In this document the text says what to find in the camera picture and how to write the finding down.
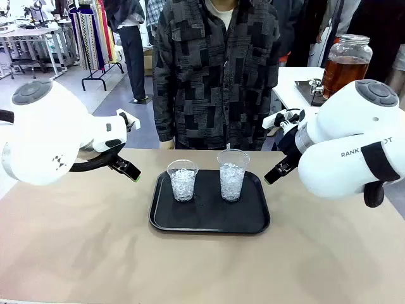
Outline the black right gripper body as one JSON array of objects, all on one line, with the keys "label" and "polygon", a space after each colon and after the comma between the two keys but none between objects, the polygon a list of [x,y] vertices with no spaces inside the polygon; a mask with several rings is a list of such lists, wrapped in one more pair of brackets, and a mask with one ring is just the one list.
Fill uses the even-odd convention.
[{"label": "black right gripper body", "polygon": [[298,127],[293,127],[278,143],[278,149],[282,151],[287,159],[291,162],[298,162],[301,157],[301,152],[299,151],[295,141],[297,131]]}]

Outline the tall clear iced cup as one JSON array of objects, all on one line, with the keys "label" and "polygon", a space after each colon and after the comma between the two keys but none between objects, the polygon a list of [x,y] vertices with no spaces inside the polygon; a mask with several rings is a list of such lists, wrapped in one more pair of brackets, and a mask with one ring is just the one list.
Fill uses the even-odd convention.
[{"label": "tall clear iced cup", "polygon": [[217,161],[220,167],[221,196],[228,202],[237,201],[250,156],[239,149],[225,149],[218,153]]}]

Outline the short clear iced cup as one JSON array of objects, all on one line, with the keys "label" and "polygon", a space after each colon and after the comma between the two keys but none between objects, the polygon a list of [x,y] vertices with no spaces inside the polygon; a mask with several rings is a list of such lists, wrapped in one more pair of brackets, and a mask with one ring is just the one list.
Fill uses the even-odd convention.
[{"label": "short clear iced cup", "polygon": [[190,160],[175,160],[167,167],[174,198],[180,202],[190,201],[194,197],[194,184],[199,171]]}]

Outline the person's right forearm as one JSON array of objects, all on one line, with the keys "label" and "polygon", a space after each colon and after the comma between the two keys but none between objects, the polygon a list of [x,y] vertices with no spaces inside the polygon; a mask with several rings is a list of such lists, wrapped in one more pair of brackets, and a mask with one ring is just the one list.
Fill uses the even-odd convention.
[{"label": "person's right forearm", "polygon": [[170,84],[154,81],[153,110],[156,131],[160,143],[173,141],[174,138],[174,97]]}]

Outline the person's left forearm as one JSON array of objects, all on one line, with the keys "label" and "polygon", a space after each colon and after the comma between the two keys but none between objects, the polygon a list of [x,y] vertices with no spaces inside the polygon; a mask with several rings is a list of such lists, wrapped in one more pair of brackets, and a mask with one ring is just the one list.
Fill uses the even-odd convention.
[{"label": "person's left forearm", "polygon": [[265,86],[261,95],[261,106],[259,118],[264,119],[281,109],[280,102],[277,101],[273,88],[278,84],[279,64],[270,65],[265,76]]}]

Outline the glass tea drink dispenser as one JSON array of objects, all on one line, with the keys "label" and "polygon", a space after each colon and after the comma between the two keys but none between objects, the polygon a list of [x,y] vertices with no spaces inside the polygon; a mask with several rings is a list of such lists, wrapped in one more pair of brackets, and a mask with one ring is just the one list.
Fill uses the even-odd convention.
[{"label": "glass tea drink dispenser", "polygon": [[348,83],[364,79],[373,55],[369,42],[367,36],[344,34],[331,47],[320,84],[321,97],[315,106],[321,106]]}]

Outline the white side table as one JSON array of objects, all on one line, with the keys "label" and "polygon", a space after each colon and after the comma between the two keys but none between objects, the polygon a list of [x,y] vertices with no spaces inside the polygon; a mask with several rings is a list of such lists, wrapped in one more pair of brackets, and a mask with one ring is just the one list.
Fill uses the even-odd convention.
[{"label": "white side table", "polygon": [[323,105],[310,106],[296,88],[295,81],[321,79],[323,72],[324,69],[315,67],[282,67],[278,70],[278,84],[273,88],[284,109],[299,108],[305,112],[309,131],[340,137],[378,129],[405,130],[405,111],[399,108],[397,95],[377,80],[355,80]]}]

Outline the black plastic tray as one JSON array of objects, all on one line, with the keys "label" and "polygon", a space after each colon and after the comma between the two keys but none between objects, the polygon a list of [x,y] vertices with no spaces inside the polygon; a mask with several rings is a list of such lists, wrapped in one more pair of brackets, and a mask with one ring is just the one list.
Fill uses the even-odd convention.
[{"label": "black plastic tray", "polygon": [[259,177],[246,172],[236,202],[221,196],[220,172],[197,173],[194,197],[179,202],[167,172],[159,175],[149,211],[149,222],[159,231],[197,234],[255,235],[270,225],[270,213]]}]

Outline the person in patchwork jacket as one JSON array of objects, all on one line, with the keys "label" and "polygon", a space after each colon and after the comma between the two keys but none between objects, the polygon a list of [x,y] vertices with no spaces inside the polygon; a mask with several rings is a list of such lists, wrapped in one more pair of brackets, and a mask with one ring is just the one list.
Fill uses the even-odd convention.
[{"label": "person in patchwork jacket", "polygon": [[166,0],[153,83],[173,91],[175,149],[262,148],[261,95],[280,43],[271,0]]}]

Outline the cardboard box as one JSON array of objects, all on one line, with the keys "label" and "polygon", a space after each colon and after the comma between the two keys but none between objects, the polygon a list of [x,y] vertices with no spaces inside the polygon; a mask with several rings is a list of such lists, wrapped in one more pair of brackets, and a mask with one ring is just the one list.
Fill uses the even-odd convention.
[{"label": "cardboard box", "polygon": [[153,48],[144,50],[144,72],[145,76],[153,75]]}]

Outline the bystander in dark jacket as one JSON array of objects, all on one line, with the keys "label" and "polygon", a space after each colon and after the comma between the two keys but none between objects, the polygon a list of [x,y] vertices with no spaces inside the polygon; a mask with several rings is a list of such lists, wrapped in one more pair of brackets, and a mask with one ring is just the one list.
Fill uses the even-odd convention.
[{"label": "bystander in dark jacket", "polygon": [[271,0],[281,36],[279,65],[306,67],[328,0]]}]

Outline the mannequin with dark trousers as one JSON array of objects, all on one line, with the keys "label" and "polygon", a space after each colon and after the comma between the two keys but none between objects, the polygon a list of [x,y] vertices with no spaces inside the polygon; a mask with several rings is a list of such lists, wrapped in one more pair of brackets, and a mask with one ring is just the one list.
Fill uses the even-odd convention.
[{"label": "mannequin with dark trousers", "polygon": [[145,21],[139,0],[103,0],[110,29],[121,39],[133,102],[147,99],[144,88],[144,51],[140,25]]}]

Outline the bystander in grey jacket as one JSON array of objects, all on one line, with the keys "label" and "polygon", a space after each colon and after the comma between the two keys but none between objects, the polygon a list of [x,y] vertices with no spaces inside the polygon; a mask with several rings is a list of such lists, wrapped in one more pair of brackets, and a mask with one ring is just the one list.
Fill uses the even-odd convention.
[{"label": "bystander in grey jacket", "polygon": [[322,35],[325,29],[337,21],[337,30],[334,43],[340,40],[340,37],[347,33],[353,14],[357,10],[361,0],[328,0],[325,14],[319,27],[316,42],[322,42]]}]

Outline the clothes rack with fabrics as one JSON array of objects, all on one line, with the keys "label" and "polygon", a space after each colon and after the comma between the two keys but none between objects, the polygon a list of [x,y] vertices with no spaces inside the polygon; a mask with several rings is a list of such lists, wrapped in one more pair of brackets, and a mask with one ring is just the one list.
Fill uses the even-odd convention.
[{"label": "clothes rack with fabrics", "polygon": [[108,26],[103,0],[68,0],[68,15],[80,66],[89,72],[81,80],[82,89],[86,90],[86,82],[100,81],[106,91],[104,76],[114,67],[124,70],[122,47]]}]

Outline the grey-legged work desk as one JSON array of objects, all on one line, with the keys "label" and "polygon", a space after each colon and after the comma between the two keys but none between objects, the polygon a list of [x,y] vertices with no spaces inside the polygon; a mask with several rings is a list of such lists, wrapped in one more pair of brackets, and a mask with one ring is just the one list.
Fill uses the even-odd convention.
[{"label": "grey-legged work desk", "polygon": [[76,59],[70,47],[74,42],[63,27],[58,28],[18,28],[0,34],[0,46],[4,49],[9,68],[8,75],[14,77],[16,69],[25,73],[26,69],[43,73],[51,68],[52,80],[66,73]]}]

